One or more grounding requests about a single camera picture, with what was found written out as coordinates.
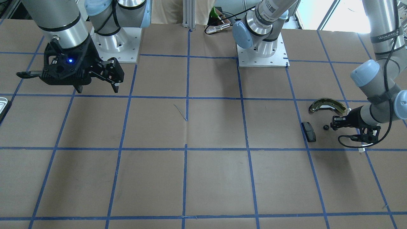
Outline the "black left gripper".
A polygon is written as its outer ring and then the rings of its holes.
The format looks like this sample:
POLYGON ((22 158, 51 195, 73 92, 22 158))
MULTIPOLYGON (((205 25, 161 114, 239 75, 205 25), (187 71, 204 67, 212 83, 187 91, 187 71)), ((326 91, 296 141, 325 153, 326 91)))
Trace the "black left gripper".
POLYGON ((362 106, 357 108, 347 109, 346 116, 333 116, 330 127, 336 131, 340 128, 349 127, 349 128, 361 128, 364 125, 364 121, 361 115, 362 106))

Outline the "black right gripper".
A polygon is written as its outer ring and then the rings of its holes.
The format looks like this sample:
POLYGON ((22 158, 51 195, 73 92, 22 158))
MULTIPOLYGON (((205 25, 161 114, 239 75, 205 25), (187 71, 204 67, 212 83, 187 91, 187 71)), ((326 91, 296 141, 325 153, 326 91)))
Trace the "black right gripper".
POLYGON ((54 36, 45 48, 44 67, 40 75, 43 82, 72 85, 81 94, 83 86, 96 77, 108 82, 118 93, 125 74, 117 58, 102 61, 89 34, 83 43, 73 48, 62 48, 61 41, 61 38, 54 36))

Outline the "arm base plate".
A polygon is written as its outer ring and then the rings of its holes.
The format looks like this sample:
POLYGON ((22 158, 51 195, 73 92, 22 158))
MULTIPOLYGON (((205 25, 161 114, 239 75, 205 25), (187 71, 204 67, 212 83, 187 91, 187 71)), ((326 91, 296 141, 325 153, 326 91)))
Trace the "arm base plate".
POLYGON ((290 66, 282 34, 272 42, 261 41, 251 48, 236 45, 240 67, 286 68, 290 66))
POLYGON ((141 28, 125 27, 114 35, 102 36, 92 28, 90 35, 102 60, 116 58, 120 63, 136 64, 142 31, 141 28))

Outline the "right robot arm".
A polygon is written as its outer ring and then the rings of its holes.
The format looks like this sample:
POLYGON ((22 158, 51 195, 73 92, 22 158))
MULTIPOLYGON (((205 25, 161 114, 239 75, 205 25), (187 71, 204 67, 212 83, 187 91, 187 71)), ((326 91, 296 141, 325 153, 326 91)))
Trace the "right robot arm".
POLYGON ((131 50, 125 28, 146 28, 151 23, 151 0, 86 0, 93 24, 87 29, 75 0, 23 0, 29 15, 48 40, 41 71, 18 72, 22 79, 38 77, 48 85, 71 85, 78 93, 93 78, 106 81, 118 93, 124 82, 119 58, 103 58, 99 50, 131 50))

